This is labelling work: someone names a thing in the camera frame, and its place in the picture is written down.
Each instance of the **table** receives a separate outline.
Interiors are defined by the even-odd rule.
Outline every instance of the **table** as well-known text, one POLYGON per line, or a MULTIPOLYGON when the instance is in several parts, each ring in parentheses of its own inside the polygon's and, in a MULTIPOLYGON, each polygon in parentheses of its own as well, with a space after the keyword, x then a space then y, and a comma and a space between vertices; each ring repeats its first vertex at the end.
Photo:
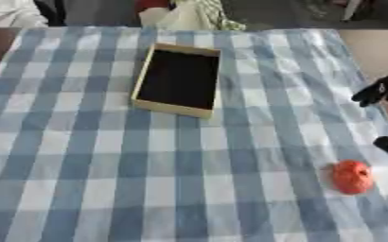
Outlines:
POLYGON ((0 63, 0 241, 388 241, 364 85, 333 30, 26 30, 0 63), (129 105, 156 36, 221 49, 212 119, 129 105), (335 191, 342 159, 377 186, 335 191))
MULTIPOLYGON (((18 29, 0 29, 0 60, 18 29)), ((388 30, 339 30, 369 81, 388 75, 388 30)), ((383 103, 388 112, 388 103, 383 103)))

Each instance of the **red object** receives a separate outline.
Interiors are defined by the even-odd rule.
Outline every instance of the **red object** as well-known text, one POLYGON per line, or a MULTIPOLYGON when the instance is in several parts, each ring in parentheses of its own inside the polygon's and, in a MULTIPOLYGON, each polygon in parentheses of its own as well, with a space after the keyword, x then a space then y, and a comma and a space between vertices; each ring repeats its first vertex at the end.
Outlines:
POLYGON ((136 0, 136 12, 142 12, 150 8, 164 8, 169 7, 169 0, 136 0))
POLYGON ((345 160, 334 165, 332 170, 334 185, 343 193, 363 193, 374 185, 371 169, 364 163, 345 160))

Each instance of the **blue checkered tablecloth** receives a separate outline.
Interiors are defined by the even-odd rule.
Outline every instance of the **blue checkered tablecloth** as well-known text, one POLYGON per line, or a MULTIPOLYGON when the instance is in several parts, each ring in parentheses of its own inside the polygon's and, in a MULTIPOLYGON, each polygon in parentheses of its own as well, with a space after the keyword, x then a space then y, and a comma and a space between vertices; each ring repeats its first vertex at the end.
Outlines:
POLYGON ((334 30, 23 30, 0 64, 0 241, 388 242, 364 85, 334 30), (155 41, 221 49, 211 119, 131 106, 155 41), (343 159, 376 186, 334 190, 343 159))

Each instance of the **open box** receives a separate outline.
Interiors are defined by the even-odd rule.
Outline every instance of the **open box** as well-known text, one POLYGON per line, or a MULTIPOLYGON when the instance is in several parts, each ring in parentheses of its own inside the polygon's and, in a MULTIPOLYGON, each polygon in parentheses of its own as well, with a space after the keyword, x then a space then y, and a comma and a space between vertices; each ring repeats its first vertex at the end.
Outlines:
POLYGON ((209 118, 218 82, 220 51, 156 43, 132 93, 135 107, 209 118))

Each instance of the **orange ball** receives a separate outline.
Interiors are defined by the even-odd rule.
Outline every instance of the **orange ball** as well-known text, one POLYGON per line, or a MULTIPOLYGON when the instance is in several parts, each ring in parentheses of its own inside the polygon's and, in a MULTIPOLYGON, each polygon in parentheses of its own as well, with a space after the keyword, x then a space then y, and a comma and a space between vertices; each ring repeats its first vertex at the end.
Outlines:
POLYGON ((334 185, 345 194, 363 193, 374 185, 371 169, 364 163, 345 160, 332 170, 334 185))

